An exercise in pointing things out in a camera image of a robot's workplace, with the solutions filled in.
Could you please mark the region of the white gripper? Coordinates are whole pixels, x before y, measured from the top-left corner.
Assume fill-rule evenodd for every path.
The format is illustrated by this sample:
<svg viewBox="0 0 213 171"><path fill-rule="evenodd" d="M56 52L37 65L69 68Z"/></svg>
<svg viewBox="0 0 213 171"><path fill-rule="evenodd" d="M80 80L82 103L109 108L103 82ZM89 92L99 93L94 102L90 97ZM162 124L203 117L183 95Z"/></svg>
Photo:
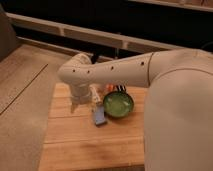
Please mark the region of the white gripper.
<svg viewBox="0 0 213 171"><path fill-rule="evenodd" d="M89 103L92 99L92 93L88 84L70 85L70 98L73 102L70 107L70 112L74 113L77 104Z"/></svg>

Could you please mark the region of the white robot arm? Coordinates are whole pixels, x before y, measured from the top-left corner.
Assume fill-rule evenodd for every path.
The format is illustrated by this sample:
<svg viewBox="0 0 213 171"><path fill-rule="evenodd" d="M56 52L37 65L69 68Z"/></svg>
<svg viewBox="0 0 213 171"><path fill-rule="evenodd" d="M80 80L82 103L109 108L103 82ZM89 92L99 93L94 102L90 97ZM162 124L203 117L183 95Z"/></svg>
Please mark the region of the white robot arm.
<svg viewBox="0 0 213 171"><path fill-rule="evenodd" d="M147 88L145 171L213 171L213 53L186 48L97 64L77 54L58 75L77 103L89 100L92 83Z"/></svg>

